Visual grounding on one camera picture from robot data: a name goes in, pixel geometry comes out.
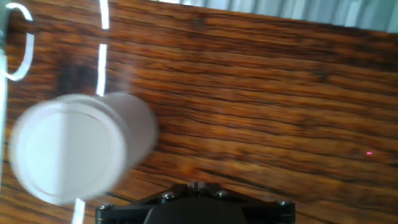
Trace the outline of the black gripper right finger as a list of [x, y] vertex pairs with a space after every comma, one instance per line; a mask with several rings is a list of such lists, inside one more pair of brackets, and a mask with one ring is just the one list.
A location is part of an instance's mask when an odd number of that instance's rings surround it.
[[295, 224], [295, 204], [291, 200], [266, 202], [214, 182], [197, 182], [197, 194], [237, 205], [248, 223]]

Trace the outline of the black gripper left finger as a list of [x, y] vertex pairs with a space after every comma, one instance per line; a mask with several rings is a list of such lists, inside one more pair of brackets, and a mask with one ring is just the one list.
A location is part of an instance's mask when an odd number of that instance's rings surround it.
[[168, 190], [150, 195], [128, 205], [104, 204], [96, 208], [96, 224], [144, 223], [149, 212], [158, 205], [192, 196], [197, 182], [173, 184]]

